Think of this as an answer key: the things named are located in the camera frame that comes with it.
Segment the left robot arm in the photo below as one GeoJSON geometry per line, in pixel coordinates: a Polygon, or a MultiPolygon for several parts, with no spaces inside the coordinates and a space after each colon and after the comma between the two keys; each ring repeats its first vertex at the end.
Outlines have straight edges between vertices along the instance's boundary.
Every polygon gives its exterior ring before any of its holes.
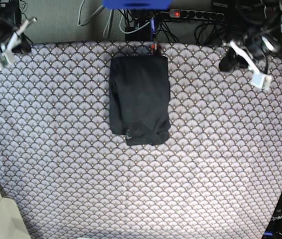
{"type": "Polygon", "coordinates": [[[234,0],[226,14],[227,22],[238,27],[225,42],[242,49],[252,62],[264,60],[269,71],[269,56],[282,51],[282,0],[234,0]]]}

